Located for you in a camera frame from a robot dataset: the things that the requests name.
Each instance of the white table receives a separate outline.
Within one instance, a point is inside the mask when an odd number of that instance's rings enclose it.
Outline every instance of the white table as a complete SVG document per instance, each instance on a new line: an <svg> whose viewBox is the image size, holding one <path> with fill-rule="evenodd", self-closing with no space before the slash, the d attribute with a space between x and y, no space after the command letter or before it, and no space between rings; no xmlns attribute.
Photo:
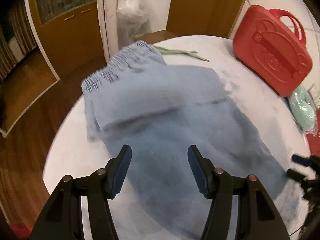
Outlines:
<svg viewBox="0 0 320 240"><path fill-rule="evenodd" d="M284 169L289 168L285 163L292 154L310 155L304 136L299 133L290 111L273 90L235 59L231 40L213 36L186 36L162 41L157 45L168 49L195 50L200 56L210 60L204 62L180 55L164 56L167 64L213 68L225 83L229 96L255 125L262 141ZM52 142L43 173L44 183L51 194L64 175L70 174L74 178L88 176L104 167L108 160L108 151L101 141L87 140L82 96L65 118ZM296 168L306 173L305 169L299 166ZM121 193L128 190L132 188L124 183ZM121 194L112 201L110 208L120 202ZM289 231L302 225L307 209L307 202L303 202L297 225Z"/></svg>

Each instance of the silver screw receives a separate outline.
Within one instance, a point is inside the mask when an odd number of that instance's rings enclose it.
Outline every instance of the silver screw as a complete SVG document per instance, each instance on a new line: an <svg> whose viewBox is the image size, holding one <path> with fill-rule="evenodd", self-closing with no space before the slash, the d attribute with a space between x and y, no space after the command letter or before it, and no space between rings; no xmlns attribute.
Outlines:
<svg viewBox="0 0 320 240"><path fill-rule="evenodd" d="M255 181L257 181L257 177L256 176L254 176L254 175L249 175L249 180L251 180L252 182L255 182Z"/></svg>
<svg viewBox="0 0 320 240"><path fill-rule="evenodd" d="M63 176L62 180L63 180L64 182L68 182L68 181L71 180L71 176L70 176L70 175Z"/></svg>
<svg viewBox="0 0 320 240"><path fill-rule="evenodd" d="M101 168L101 169L98 169L97 170L97 174L98 175L103 175L103 174L105 174L106 173L106 170L104 169L104 168Z"/></svg>
<svg viewBox="0 0 320 240"><path fill-rule="evenodd" d="M215 168L214 172L218 173L218 174L222 174L224 172L224 170L222 168Z"/></svg>

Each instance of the striped curtain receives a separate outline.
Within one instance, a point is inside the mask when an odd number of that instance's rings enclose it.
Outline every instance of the striped curtain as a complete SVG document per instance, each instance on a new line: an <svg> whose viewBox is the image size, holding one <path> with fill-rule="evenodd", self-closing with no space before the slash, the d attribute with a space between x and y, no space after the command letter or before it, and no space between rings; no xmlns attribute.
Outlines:
<svg viewBox="0 0 320 240"><path fill-rule="evenodd" d="M11 7L9 19L21 52L25 56L28 52L32 51L37 44L28 21L24 0L17 0Z"/></svg>
<svg viewBox="0 0 320 240"><path fill-rule="evenodd" d="M2 28L0 26L0 80L4 80L16 64L16 58L5 41Z"/></svg>

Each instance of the cabinet handle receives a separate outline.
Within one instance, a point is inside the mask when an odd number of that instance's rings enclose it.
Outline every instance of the cabinet handle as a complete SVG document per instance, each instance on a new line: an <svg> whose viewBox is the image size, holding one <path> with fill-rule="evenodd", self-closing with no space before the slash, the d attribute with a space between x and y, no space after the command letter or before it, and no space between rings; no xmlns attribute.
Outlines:
<svg viewBox="0 0 320 240"><path fill-rule="evenodd" d="M87 10L84 10L84 11L82 11L81 13L84 13L84 12L87 12L87 11L90 11L91 10L91 8L89 8L89 9L87 9Z"/></svg>
<svg viewBox="0 0 320 240"><path fill-rule="evenodd" d="M66 21L66 20L69 20L69 19L71 19L71 18L73 18L74 17L74 15L72 15L72 16L70 16L70 17L68 17L68 18L65 18L64 20Z"/></svg>

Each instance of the wooden floor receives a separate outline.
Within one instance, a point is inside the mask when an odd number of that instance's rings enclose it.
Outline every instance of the wooden floor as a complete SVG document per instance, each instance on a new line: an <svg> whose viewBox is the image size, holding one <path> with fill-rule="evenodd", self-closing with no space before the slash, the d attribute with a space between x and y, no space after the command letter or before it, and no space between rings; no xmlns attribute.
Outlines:
<svg viewBox="0 0 320 240"><path fill-rule="evenodd" d="M40 50L33 50L1 88L7 116L1 128L8 131L32 101L56 80Z"/></svg>
<svg viewBox="0 0 320 240"><path fill-rule="evenodd" d="M82 79L104 66L99 58L76 69L28 109L7 138L0 138L0 201L10 223L33 227L49 197L42 172L51 142L82 94Z"/></svg>

